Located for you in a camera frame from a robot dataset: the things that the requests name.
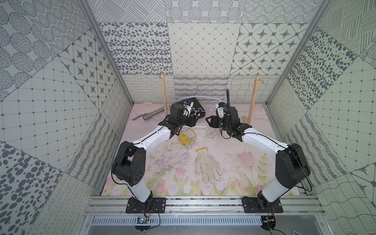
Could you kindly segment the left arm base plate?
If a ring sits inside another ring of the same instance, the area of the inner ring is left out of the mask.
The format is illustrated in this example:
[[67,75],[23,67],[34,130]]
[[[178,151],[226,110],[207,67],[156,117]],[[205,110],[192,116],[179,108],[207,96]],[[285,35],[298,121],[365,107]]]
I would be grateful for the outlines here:
[[166,198],[153,197],[146,202],[141,202],[135,197],[128,199],[126,213],[147,213],[152,210],[152,213],[165,213]]

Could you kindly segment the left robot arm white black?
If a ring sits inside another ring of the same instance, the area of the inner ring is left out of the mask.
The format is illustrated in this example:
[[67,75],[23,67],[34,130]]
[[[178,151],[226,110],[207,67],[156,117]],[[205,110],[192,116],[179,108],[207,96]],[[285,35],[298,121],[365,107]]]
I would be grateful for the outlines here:
[[143,181],[147,154],[178,135],[184,126],[194,127],[205,114],[206,111],[196,98],[175,102],[170,107],[170,114],[153,131],[134,142],[121,143],[111,166],[112,176],[121,181],[116,183],[126,185],[136,201],[144,204],[149,202],[152,192]]

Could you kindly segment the yellow dotted work glove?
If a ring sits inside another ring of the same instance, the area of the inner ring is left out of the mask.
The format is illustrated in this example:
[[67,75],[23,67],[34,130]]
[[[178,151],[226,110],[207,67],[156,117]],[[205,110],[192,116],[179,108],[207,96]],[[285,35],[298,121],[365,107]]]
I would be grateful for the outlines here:
[[192,129],[187,129],[180,131],[178,138],[185,148],[191,149],[196,142],[197,135]]

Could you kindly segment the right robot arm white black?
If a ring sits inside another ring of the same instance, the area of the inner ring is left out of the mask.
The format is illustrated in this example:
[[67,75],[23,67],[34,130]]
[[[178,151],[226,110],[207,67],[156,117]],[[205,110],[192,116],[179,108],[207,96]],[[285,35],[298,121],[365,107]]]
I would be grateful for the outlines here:
[[275,161],[275,178],[257,194],[257,206],[266,211],[311,174],[303,149],[298,144],[278,142],[242,123],[235,107],[219,107],[215,116],[206,118],[209,127],[225,131],[231,138],[250,144]]

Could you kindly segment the purple clip hanger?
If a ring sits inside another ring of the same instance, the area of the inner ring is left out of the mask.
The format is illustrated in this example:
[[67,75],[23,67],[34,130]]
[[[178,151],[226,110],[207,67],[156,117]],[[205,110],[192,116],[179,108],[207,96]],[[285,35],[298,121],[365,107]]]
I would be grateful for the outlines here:
[[173,103],[183,97],[193,97],[203,103],[225,102],[227,83],[175,83],[167,92],[167,101]]

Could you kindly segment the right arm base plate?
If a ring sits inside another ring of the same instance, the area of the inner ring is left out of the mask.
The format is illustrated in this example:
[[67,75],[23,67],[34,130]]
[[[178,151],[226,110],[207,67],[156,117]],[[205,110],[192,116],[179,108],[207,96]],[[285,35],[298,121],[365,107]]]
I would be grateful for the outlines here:
[[283,213],[279,199],[270,203],[261,197],[243,197],[241,199],[245,213]]

